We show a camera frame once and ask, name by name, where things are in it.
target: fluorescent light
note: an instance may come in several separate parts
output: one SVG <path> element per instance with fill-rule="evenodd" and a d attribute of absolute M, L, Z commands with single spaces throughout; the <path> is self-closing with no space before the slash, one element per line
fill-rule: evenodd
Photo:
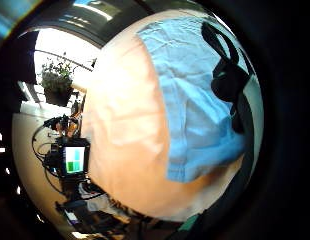
<path fill-rule="evenodd" d="M 81 234 L 79 232 L 72 232 L 73 236 L 76 237 L 77 239 L 84 239 L 87 237 L 87 234 Z"/>
<path fill-rule="evenodd" d="M 92 12 L 95 12 L 95 13 L 97 13 L 97 14 L 103 16 L 104 18 L 106 18 L 107 21 L 113 19 L 113 17 L 110 16 L 110 15 L 108 15 L 107 13 L 105 13 L 105 12 L 103 12 L 103 11 L 97 9 L 97 8 L 93 8 L 93 7 L 91 7 L 91 6 L 87 6 L 87 5 L 84 5 L 84 4 L 78 4 L 78 3 L 74 3 L 73 6 L 85 8 L 85 9 L 87 9 L 87 10 L 90 10 L 90 11 L 92 11 Z"/>
<path fill-rule="evenodd" d="M 11 174 L 11 171 L 9 170 L 9 168 L 5 168 L 5 172 L 7 173 L 7 175 Z"/>
<path fill-rule="evenodd" d="M 45 222 L 38 214 L 36 214 L 36 217 L 37 217 L 38 221 L 40 221 L 40 222 L 42 222 L 42 223 Z"/>
<path fill-rule="evenodd" d="M 46 102 L 46 97 L 44 94 L 37 93 L 37 97 L 40 102 Z"/>
<path fill-rule="evenodd" d="M 27 87 L 26 83 L 25 83 L 25 82 L 22 82 L 22 84 L 23 84 L 23 87 L 24 87 L 23 91 L 27 94 L 27 96 L 29 97 L 29 99 L 30 99 L 32 102 L 35 102 L 35 101 L 34 101 L 34 98 L 32 97 L 31 93 L 30 93 L 29 90 L 28 90 L 28 87 Z"/>
<path fill-rule="evenodd" d="M 21 188 L 20 188 L 20 186 L 17 186 L 16 193 L 17 193 L 18 195 L 21 194 Z"/>
<path fill-rule="evenodd" d="M 34 89 L 37 93 L 44 94 L 44 88 L 41 85 L 34 85 Z"/>

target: computer screen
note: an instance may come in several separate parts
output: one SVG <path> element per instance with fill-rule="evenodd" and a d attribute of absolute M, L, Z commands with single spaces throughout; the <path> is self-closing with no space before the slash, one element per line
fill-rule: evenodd
<path fill-rule="evenodd" d="M 65 169 L 67 174 L 80 173 L 84 170 L 85 147 L 65 147 Z"/>

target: ceiling light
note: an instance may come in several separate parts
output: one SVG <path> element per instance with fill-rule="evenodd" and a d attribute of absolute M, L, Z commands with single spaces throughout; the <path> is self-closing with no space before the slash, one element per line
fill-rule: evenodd
<path fill-rule="evenodd" d="M 20 186 L 17 186 L 16 193 L 17 193 L 18 195 L 21 194 L 21 188 L 20 188 Z"/>
<path fill-rule="evenodd" d="M 73 6 L 85 8 L 85 9 L 87 9 L 87 10 L 90 10 L 90 11 L 92 11 L 92 12 L 95 12 L 95 13 L 97 13 L 97 14 L 103 16 L 104 18 L 106 18 L 107 21 L 113 19 L 112 16 L 108 15 L 107 13 L 105 13 L 105 12 L 103 12 L 103 11 L 97 9 L 97 8 L 93 8 L 93 7 L 91 7 L 91 6 L 87 6 L 87 5 L 84 5 L 84 4 L 78 4 L 78 3 L 75 3 Z"/>
<path fill-rule="evenodd" d="M 76 237 L 77 239 L 84 239 L 87 237 L 87 234 L 81 234 L 79 232 L 72 232 L 72 234 L 74 235 L 74 237 Z"/>
<path fill-rule="evenodd" d="M 5 148 L 0 148 L 0 153 L 4 153 L 5 152 Z"/>
<path fill-rule="evenodd" d="M 37 217 L 38 221 L 45 223 L 45 221 L 38 214 L 36 214 L 36 217 Z"/>

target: black cable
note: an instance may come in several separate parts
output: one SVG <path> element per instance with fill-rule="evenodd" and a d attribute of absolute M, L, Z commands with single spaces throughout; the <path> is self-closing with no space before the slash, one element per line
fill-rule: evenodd
<path fill-rule="evenodd" d="M 51 182 L 51 180 L 49 179 L 49 177 L 48 177 L 48 175 L 47 175 L 47 171 L 48 171 L 48 170 L 47 170 L 46 168 L 44 168 L 44 174 L 45 174 L 45 178 L 46 178 L 47 182 L 51 185 L 51 187 L 52 187 L 56 192 L 58 192 L 59 194 L 61 194 L 61 195 L 64 196 L 63 192 L 60 191 L 57 187 L 55 187 L 54 184 Z"/>
<path fill-rule="evenodd" d="M 104 193 L 98 193 L 92 197 L 89 197 L 89 198 L 82 198 L 82 200 L 90 200 L 90 199 L 93 199 L 93 198 L 96 198 L 96 197 L 99 197 L 99 196 L 102 196 Z"/>
<path fill-rule="evenodd" d="M 45 145 L 50 145 L 50 144 L 52 144 L 52 143 L 47 142 L 47 143 L 42 143 L 41 145 L 39 145 L 39 146 L 37 147 L 37 154 L 39 154 L 39 155 L 41 155 L 41 156 L 45 156 L 45 154 L 44 154 L 44 153 L 40 153 L 39 150 L 40 150 L 43 146 L 45 146 Z"/>
<path fill-rule="evenodd" d="M 42 165 L 43 165 L 44 169 L 46 169 L 46 171 L 48 171 L 48 173 L 51 174 L 53 177 L 57 177 L 58 179 L 60 178 L 57 174 L 52 173 L 50 171 L 50 169 L 46 165 L 44 165 L 44 163 Z"/>
<path fill-rule="evenodd" d="M 32 136 L 32 139 L 31 139 L 31 145 L 32 145 L 32 149 L 33 149 L 33 152 L 36 156 L 36 158 L 41 162 L 43 163 L 44 161 L 44 158 L 43 156 L 39 155 L 36 151 L 35 151 L 35 148 L 34 148 L 34 142 L 36 141 L 36 135 L 42 131 L 45 127 L 44 126 L 40 126 L 39 128 L 36 129 L 36 131 L 34 132 L 33 136 Z"/>

